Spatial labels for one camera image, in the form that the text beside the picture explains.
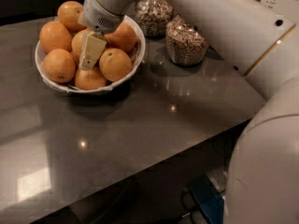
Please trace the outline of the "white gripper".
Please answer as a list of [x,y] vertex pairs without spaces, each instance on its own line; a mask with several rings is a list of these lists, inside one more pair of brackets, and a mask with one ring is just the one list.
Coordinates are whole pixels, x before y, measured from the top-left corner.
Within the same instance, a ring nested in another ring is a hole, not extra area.
[[104,34],[112,33],[117,29],[123,21],[127,9],[135,1],[137,0],[84,1],[83,13],[78,16],[78,24],[84,27],[88,26],[95,32],[90,32],[82,37],[79,69],[90,70],[96,65],[107,45]]

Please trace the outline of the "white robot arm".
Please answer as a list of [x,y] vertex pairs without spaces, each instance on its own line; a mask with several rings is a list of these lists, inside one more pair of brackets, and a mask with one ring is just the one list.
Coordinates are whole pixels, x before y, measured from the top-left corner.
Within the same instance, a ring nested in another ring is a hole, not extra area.
[[[136,0],[85,0],[109,33]],[[223,224],[299,224],[298,24],[255,0],[166,0],[265,99],[237,141]]]

